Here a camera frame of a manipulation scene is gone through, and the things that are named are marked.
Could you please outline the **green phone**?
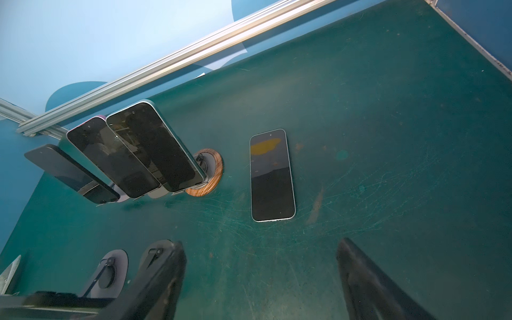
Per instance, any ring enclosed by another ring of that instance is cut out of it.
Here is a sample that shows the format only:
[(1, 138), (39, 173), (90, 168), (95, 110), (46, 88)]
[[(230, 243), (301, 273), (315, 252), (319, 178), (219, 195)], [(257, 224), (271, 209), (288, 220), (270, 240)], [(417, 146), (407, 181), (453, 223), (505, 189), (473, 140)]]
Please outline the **green phone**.
[(285, 130), (251, 137), (249, 151), (252, 219), (262, 223), (293, 218), (296, 203)]

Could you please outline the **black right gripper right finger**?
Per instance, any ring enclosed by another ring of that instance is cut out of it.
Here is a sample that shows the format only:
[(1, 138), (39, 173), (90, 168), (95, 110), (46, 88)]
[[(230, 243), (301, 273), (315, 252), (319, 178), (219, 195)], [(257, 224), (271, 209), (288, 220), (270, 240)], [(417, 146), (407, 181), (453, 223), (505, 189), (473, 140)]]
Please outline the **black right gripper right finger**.
[(337, 265), (350, 319), (433, 319), (349, 238), (337, 246)]

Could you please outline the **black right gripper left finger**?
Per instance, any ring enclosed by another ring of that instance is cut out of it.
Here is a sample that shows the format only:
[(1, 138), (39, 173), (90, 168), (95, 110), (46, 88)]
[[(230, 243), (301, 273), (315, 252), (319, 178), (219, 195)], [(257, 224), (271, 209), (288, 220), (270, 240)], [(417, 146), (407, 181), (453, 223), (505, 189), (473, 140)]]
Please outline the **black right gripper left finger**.
[(89, 319), (173, 319), (187, 263), (181, 242), (164, 253), (95, 317)]

